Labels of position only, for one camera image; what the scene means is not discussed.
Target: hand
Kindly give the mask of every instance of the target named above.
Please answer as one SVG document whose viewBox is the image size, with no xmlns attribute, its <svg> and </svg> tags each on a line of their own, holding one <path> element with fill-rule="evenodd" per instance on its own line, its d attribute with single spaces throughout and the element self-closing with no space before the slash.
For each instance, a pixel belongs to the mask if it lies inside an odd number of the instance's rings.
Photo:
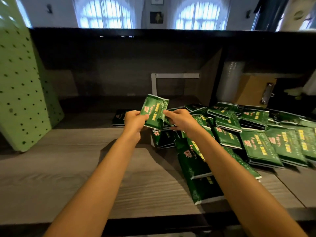
<svg viewBox="0 0 316 237">
<path fill-rule="evenodd" d="M 190 115 L 187 109 L 177 109 L 175 111 L 163 111 L 168 116 L 169 122 L 174 123 L 177 127 L 171 127 L 172 130 L 184 131 L 189 138 L 192 137 L 193 132 L 201 128 L 199 123 Z"/>
<path fill-rule="evenodd" d="M 149 115 L 140 115 L 140 111 L 128 111 L 125 114 L 125 126 L 123 134 L 128 138 L 132 138 L 136 143 L 140 140 L 140 131 L 144 127 Z"/>
</svg>

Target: person's right arm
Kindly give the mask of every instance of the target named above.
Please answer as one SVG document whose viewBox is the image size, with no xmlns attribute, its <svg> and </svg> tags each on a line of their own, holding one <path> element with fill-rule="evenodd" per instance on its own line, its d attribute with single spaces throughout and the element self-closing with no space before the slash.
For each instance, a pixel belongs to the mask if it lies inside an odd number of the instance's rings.
<svg viewBox="0 0 316 237">
<path fill-rule="evenodd" d="M 254 237 L 307 237 L 284 207 L 232 158 L 185 109 L 164 111 L 178 130 L 185 131 L 212 170 L 240 223 Z"/>
</svg>

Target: person's left arm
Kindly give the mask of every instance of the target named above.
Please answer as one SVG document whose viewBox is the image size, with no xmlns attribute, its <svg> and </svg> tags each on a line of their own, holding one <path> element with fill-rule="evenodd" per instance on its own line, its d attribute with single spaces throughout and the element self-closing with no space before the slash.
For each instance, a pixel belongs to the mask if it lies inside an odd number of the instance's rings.
<svg viewBox="0 0 316 237">
<path fill-rule="evenodd" d="M 126 113 L 122 135 L 54 219 L 44 237 L 101 236 L 133 150 L 140 140 L 140 130 L 148 117 L 140 115 L 140 111 Z"/>
</svg>

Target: desk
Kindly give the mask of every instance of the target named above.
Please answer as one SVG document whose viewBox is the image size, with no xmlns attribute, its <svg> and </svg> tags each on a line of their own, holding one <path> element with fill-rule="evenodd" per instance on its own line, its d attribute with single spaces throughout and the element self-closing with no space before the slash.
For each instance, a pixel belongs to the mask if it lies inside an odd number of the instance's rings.
<svg viewBox="0 0 316 237">
<path fill-rule="evenodd" d="M 113 116 L 98 115 L 105 119 Z M 45 229 L 122 133 L 122 128 L 108 128 L 109 124 L 103 122 L 103 128 L 54 129 L 26 153 L 0 155 L 0 225 Z M 257 170 L 262 175 L 261 183 L 295 220 L 315 219 L 315 170 Z M 131 229 L 122 228 L 126 222 Z M 143 132 L 105 234 L 168 233 L 234 224 L 238 221 L 226 200 L 193 204 L 175 148 L 155 151 L 149 132 Z"/>
</svg>

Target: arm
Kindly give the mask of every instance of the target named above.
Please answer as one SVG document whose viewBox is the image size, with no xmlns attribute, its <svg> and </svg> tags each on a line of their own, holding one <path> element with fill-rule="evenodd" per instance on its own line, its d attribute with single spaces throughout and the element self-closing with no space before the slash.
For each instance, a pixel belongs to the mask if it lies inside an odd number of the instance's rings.
<svg viewBox="0 0 316 237">
<path fill-rule="evenodd" d="M 254 237 L 307 237 L 282 205 L 191 117 L 179 109 L 165 111 L 199 147 L 232 210 Z"/>
<path fill-rule="evenodd" d="M 125 127 L 92 176 L 77 191 L 48 228 L 45 237 L 101 236 L 140 130 L 148 115 L 129 111 Z"/>
</svg>

